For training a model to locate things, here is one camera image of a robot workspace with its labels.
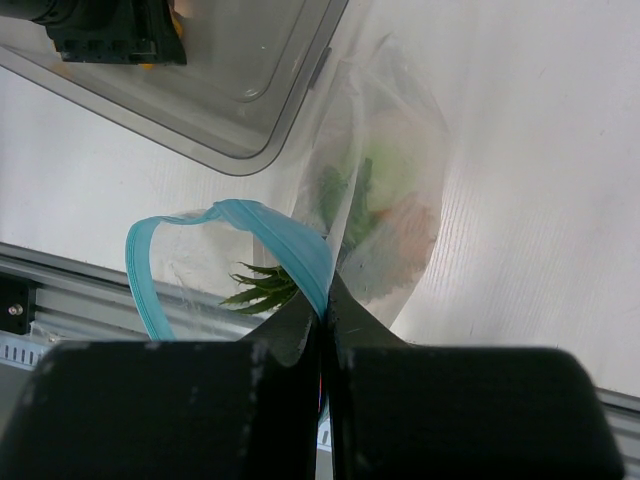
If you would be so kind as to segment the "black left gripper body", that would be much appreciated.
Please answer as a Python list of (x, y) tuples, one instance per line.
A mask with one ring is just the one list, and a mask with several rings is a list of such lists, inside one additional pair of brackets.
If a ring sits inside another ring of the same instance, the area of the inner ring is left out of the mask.
[(1, 16), (43, 27), (68, 63), (137, 65), (153, 18), (172, 1), (3, 1)]

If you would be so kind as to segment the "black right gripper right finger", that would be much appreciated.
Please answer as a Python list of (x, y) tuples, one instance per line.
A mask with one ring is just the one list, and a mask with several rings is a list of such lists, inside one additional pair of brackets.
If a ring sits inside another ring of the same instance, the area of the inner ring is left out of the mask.
[(338, 479), (621, 479), (594, 385), (540, 347), (412, 345), (332, 282), (324, 387)]

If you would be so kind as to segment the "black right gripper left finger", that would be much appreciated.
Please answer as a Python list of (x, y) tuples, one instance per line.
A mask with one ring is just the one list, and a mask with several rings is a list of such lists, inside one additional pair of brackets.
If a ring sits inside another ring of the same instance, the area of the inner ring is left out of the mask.
[(1, 439), (5, 479), (311, 479), (320, 322), (302, 296), (235, 342), (71, 341)]

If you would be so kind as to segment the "toy pineapple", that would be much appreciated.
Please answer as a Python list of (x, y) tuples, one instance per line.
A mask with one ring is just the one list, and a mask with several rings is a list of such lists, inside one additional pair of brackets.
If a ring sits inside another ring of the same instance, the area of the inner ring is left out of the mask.
[[(358, 167), (344, 233), (341, 235), (337, 273), (353, 297), (367, 306), (395, 310), (426, 270), (438, 234), (437, 217), (419, 192), (411, 188), (391, 208), (372, 211), (367, 194), (371, 161)], [(335, 220), (338, 200), (347, 193), (347, 174), (327, 166), (320, 177), (320, 219), (325, 227)], [(277, 311), (301, 291), (282, 265), (241, 263), (254, 276), (230, 274), (241, 290), (221, 304), (236, 313), (257, 315)]]

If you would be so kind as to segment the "clear zip top bag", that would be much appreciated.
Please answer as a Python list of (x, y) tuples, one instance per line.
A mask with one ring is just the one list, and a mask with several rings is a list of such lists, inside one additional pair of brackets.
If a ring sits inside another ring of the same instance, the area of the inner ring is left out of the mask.
[(337, 279), (392, 324), (431, 259), (449, 153), (400, 39), (363, 41), (337, 65), (290, 213), (228, 198), (130, 228), (126, 273), (147, 336), (216, 339), (222, 315), (266, 319), (295, 298), (323, 315)]

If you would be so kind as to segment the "white toy radish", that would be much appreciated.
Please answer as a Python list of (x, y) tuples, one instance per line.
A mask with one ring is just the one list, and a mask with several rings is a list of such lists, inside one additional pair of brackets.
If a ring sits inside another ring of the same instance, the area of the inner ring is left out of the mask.
[(367, 194), (372, 211), (391, 208), (410, 188), (414, 172), (414, 125), (398, 110), (376, 114), (368, 126), (363, 154), (371, 161)]

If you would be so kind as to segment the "yellow toy ginger root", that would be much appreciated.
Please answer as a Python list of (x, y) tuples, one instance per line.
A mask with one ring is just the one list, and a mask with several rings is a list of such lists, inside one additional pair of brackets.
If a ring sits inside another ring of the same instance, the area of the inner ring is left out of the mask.
[(172, 9), (162, 18), (153, 18), (148, 39), (144, 41), (146, 50), (136, 64), (146, 70), (156, 65), (185, 65), (182, 35), (182, 25)]

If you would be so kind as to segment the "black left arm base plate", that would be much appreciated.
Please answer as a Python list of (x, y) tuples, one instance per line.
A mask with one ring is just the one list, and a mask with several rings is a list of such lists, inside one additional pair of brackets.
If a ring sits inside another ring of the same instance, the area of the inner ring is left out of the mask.
[(0, 328), (2, 332), (26, 335), (35, 319), (37, 284), (2, 273), (0, 276)]

